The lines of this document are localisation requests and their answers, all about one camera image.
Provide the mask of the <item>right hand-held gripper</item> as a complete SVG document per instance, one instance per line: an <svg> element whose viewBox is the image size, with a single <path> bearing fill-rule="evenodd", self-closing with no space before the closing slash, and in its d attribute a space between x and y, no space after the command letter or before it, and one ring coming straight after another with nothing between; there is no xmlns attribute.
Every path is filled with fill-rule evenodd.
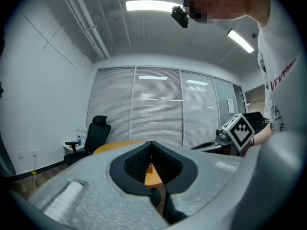
<svg viewBox="0 0 307 230"><path fill-rule="evenodd" d="M191 148L191 150L220 152L231 147L232 142L237 152L241 152L254 134L254 129L243 114L237 114L216 130L216 140L200 144Z"/></svg>

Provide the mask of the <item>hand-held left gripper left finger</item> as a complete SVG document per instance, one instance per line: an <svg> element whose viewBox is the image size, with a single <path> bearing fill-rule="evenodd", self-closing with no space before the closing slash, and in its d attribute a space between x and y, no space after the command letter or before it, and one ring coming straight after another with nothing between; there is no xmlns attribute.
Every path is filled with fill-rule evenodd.
<svg viewBox="0 0 307 230"><path fill-rule="evenodd" d="M29 201L73 230L162 230L169 226L148 196L127 194L111 179L111 162L142 146L125 146L79 160L43 184Z"/></svg>

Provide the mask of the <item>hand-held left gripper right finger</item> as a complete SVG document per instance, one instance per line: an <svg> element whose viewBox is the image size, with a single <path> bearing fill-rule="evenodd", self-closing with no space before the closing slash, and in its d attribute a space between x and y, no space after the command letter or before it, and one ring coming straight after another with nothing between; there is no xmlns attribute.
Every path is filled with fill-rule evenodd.
<svg viewBox="0 0 307 230"><path fill-rule="evenodd" d="M151 159L166 189L164 217L170 224L208 205L226 186L241 157L193 151L151 142Z"/></svg>

